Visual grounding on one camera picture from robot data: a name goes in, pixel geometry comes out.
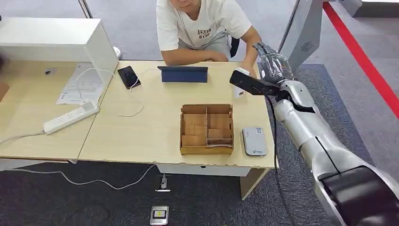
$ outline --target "man's hand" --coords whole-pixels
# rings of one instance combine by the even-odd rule
[[[257,79],[258,76],[257,76],[257,74],[256,74],[256,72],[255,72],[253,66],[250,66],[250,65],[248,65],[248,64],[246,64],[246,63],[242,63],[242,64],[241,64],[241,68],[242,68],[242,69],[245,69],[245,70],[247,70],[247,71],[249,71],[249,75],[250,75],[251,77]]]
[[[209,59],[212,61],[216,61],[216,62],[228,62],[229,59],[226,57],[225,54],[218,52],[218,51],[214,51],[214,50],[208,50],[209,52]]]

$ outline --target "power strip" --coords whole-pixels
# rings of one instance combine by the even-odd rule
[[[43,124],[44,132],[46,135],[55,133],[60,129],[68,127],[72,124],[75,124],[87,117],[92,116],[100,111],[100,107],[97,103],[88,101],[87,103],[82,104],[79,108],[63,114],[59,117],[56,117],[50,121],[47,121]]]

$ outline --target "black phone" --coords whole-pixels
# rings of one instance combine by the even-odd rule
[[[130,89],[133,85],[133,87],[141,85],[140,80],[131,66],[119,69],[118,74],[127,89]]]

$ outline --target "red stripe on floor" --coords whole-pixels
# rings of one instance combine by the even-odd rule
[[[328,18],[331,23],[337,30],[338,34],[341,36],[344,41],[346,47],[348,47],[349,51],[352,53],[353,57],[355,57],[356,61],[363,69],[364,73],[370,79],[371,83],[380,93],[382,98],[385,100],[387,105],[392,109],[393,113],[399,118],[399,99],[390,88],[388,83],[382,77],[382,75],[378,72],[378,70],[374,67],[373,63],[367,57],[365,52],[362,50],[356,39],[353,37],[351,32],[339,18],[338,14],[334,11],[330,3],[324,2],[323,9],[326,12]]]

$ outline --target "black chair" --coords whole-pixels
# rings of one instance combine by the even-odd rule
[[[231,49],[230,49],[230,56],[233,58],[237,54],[239,46],[239,39],[231,38]]]

